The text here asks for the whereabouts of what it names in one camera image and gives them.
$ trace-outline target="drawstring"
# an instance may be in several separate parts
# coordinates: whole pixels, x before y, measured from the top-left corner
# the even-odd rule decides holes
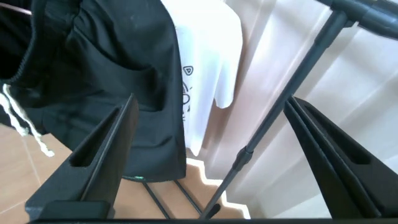
[[[3,94],[0,93],[0,104],[4,108],[4,111],[8,114],[11,120],[11,125],[15,127],[17,132],[21,136],[25,136],[28,133],[27,128],[21,127],[19,124],[17,118],[11,113],[10,105],[12,109],[18,114],[19,117],[21,117],[30,127],[30,130],[32,131],[33,137],[35,137],[35,140],[40,146],[40,150],[48,157],[54,156],[54,152],[49,150],[48,147],[45,145],[45,143],[42,141],[42,135],[36,130],[36,127],[34,126],[33,122],[28,118],[26,115],[26,112],[22,107],[19,105],[19,103],[11,96],[10,94],[10,86],[7,84],[4,84],[2,86],[2,90],[4,94],[7,96],[5,97]]]

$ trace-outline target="white t-shirt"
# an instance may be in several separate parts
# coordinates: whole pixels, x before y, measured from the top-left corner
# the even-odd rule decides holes
[[[197,156],[213,99],[233,100],[242,49],[238,15],[220,0],[162,0],[177,32],[183,75],[185,144]]]

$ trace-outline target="floor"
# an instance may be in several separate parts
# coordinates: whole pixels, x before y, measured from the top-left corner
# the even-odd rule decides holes
[[[32,136],[21,137],[16,131],[0,124],[0,223],[26,223],[25,201],[51,176],[68,157],[70,150],[53,136],[43,137],[54,157],[45,156]],[[187,177],[180,183],[190,192],[201,209],[215,186],[201,182],[197,167],[187,167]],[[173,182],[149,184],[172,218],[198,218],[183,193]],[[116,201],[115,218],[164,218],[155,202],[137,182],[122,180]],[[221,207],[213,218],[243,218],[239,210]]]

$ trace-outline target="white curtain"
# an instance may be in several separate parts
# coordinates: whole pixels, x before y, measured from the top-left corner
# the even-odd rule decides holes
[[[241,18],[244,51],[234,103],[213,107],[199,159],[222,179],[303,59],[330,11],[315,0],[226,0]],[[295,96],[328,116],[398,172],[398,41],[344,29]],[[281,114],[228,187],[252,218],[329,217],[315,178]]]

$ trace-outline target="tile grout line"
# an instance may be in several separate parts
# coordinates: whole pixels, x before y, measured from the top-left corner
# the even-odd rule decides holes
[[[36,179],[37,179],[37,181],[39,182],[39,186],[41,186],[41,185],[42,185],[42,182],[40,181],[39,174],[37,173],[36,166],[35,166],[35,164],[33,163],[33,159],[32,159],[32,156],[30,155],[30,152],[29,152],[29,149],[28,149],[28,147],[27,147],[25,138],[22,138],[22,142],[24,142],[25,152],[27,153],[27,157],[29,158],[30,165],[31,165],[32,168],[33,168],[33,172],[35,173]]]
[[[11,207],[5,209],[4,211],[0,212],[0,215],[3,214],[3,213],[5,213],[6,211],[9,211],[9,210],[11,210],[11,209],[17,207],[18,205],[20,205],[20,204],[22,204],[22,203],[24,203],[24,202],[25,202],[25,201],[21,201],[21,202],[17,203],[16,205],[13,205],[13,206],[11,206]]]

